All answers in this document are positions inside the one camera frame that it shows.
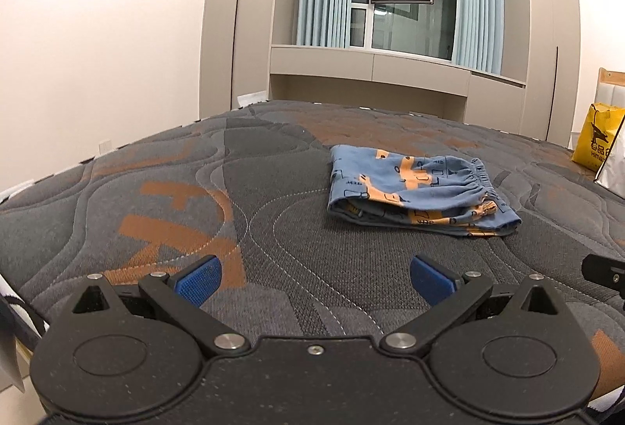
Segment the yellow bag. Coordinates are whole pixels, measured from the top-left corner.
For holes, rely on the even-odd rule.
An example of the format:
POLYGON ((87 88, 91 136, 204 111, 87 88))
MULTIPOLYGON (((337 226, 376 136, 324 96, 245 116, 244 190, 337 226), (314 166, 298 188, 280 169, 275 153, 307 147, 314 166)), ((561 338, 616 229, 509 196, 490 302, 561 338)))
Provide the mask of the yellow bag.
POLYGON ((590 104, 572 154, 572 161, 597 172, 609 154, 623 118, 622 107, 601 102, 590 104))

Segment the blue orange patterned pants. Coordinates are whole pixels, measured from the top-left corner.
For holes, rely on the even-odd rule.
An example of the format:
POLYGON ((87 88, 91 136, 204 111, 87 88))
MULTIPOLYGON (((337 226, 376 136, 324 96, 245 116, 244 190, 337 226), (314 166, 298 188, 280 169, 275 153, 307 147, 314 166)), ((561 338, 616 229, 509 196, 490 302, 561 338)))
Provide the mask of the blue orange patterned pants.
POLYGON ((478 158, 350 145, 337 145, 330 155, 327 211, 344 220, 456 237, 504 237, 521 224, 478 158))

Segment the beige wardrobe cabinet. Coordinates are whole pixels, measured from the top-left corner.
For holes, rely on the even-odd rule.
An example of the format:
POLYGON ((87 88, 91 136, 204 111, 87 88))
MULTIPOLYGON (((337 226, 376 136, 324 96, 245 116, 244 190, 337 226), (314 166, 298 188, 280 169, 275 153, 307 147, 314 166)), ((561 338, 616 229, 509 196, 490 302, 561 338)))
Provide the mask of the beige wardrobe cabinet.
POLYGON ((521 134, 569 144, 579 53, 579 0, 505 0, 501 74, 524 83, 521 134))
POLYGON ((267 97, 274 44, 295 42, 296 0, 205 0, 200 43, 199 115, 267 97))

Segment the grey orange quilted mattress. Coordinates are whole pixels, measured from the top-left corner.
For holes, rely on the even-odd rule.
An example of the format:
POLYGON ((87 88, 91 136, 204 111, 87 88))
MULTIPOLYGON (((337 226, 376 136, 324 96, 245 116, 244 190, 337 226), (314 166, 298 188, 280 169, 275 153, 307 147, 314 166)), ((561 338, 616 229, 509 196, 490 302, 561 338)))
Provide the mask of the grey orange quilted mattress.
POLYGON ((426 310, 409 264, 516 284, 546 276, 601 361, 598 394, 624 383, 624 302, 586 281, 590 254, 624 255, 624 203, 569 152, 420 114, 274 101, 170 129, 46 177, 1 206, 1 274, 54 319, 89 274, 131 284, 207 255, 223 281, 207 311, 249 338, 372 335, 426 310), (331 147, 479 158, 520 216, 504 238, 359 226, 326 209, 331 147))

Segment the white shopping bag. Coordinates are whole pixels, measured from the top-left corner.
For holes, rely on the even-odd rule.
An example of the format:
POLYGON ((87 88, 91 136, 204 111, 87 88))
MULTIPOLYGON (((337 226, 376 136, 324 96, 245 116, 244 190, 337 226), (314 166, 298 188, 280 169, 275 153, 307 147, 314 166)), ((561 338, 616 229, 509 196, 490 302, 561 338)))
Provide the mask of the white shopping bag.
POLYGON ((619 130, 616 131, 609 154, 598 170, 594 183, 599 184, 620 198, 625 198, 625 135, 623 121, 619 125, 619 130))

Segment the beige window sill cabinet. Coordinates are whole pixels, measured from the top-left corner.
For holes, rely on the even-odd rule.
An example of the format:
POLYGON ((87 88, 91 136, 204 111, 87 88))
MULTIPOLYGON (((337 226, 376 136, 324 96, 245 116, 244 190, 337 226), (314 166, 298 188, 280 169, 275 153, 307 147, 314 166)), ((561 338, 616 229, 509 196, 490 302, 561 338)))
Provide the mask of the beige window sill cabinet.
POLYGON ((522 82, 427 57, 274 45, 269 92, 299 100, 414 112, 519 134, 522 82))

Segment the wooden padded headboard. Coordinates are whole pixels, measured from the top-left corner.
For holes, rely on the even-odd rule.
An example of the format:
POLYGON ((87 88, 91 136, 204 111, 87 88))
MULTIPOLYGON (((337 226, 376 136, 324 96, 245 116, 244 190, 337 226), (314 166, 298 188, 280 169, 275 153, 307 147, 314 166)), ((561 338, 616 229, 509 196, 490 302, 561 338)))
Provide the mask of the wooden padded headboard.
POLYGON ((623 109, 625 107, 625 73, 600 68, 594 102, 622 107, 623 109))

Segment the right beige wardrobe cabinet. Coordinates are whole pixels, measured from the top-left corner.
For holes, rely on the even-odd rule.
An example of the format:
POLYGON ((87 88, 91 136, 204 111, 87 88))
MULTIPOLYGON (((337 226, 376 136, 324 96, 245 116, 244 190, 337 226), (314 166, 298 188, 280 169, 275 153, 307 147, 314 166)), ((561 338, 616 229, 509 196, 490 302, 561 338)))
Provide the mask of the right beige wardrobe cabinet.
POLYGON ((501 74, 524 83, 521 134, 569 144, 579 53, 579 0, 505 0, 501 74))

